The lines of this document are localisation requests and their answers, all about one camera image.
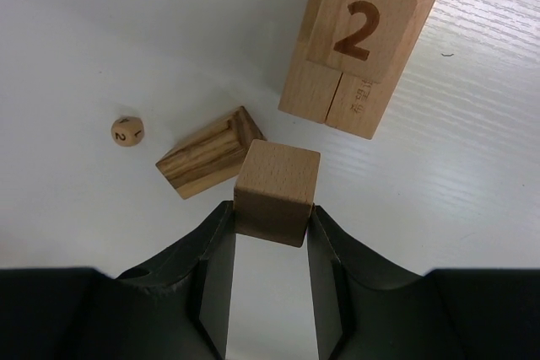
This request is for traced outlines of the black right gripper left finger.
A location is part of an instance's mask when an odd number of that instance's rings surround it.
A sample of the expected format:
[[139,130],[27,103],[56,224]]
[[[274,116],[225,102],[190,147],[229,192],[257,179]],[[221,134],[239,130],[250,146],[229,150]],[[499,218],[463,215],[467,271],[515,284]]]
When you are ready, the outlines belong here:
[[2,358],[224,358],[233,228],[233,205],[223,201],[119,277],[90,267],[2,270]]

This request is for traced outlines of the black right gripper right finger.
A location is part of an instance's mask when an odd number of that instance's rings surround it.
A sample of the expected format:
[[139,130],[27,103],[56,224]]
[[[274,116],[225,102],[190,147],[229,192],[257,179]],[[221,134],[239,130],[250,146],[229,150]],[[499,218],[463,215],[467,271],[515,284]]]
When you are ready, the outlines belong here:
[[536,359],[536,269],[415,274],[347,234],[322,208],[307,233],[322,359]]

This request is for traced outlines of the dark-sided wood block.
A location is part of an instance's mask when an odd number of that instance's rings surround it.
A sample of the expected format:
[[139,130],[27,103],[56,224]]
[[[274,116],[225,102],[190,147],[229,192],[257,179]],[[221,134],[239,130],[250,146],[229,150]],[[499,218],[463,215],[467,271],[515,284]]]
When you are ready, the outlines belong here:
[[155,166],[186,200],[237,176],[252,141],[264,138],[240,106],[177,143]]

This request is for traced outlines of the wood plank block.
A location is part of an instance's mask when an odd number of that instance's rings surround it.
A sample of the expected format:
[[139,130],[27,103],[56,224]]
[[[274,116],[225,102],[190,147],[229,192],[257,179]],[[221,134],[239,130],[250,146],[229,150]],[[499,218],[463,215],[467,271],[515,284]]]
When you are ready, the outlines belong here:
[[308,0],[278,109],[323,123],[331,107],[341,73],[307,60],[309,39],[321,0]]

